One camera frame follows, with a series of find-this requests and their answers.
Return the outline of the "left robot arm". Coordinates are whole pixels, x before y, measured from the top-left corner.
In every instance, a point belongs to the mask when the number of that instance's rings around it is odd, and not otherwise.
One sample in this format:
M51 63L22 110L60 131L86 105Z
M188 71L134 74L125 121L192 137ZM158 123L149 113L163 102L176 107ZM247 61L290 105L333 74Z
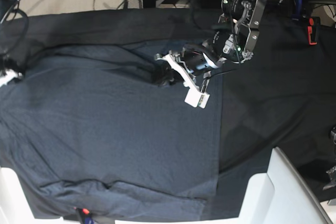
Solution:
M190 5L190 20L195 27L196 2L191 0ZM187 43L180 52L156 54L154 59L163 63L153 75L154 83L163 86L182 82L188 88L185 103L205 108L212 71L227 61L241 64L253 57L266 3L267 0L221 0L223 13L211 28L212 39L201 44Z

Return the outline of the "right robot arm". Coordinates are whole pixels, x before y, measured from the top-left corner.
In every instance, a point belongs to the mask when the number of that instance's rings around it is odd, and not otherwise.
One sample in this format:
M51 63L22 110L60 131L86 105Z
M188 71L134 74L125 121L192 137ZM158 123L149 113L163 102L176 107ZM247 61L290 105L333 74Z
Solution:
M11 13L20 14L24 21L23 30L19 38L12 46L1 52L1 86L5 86L14 79L21 79L24 70L17 62L10 57L10 53L16 49L24 40L29 26L27 14L19 8L21 0L1 0L1 24L3 24Z

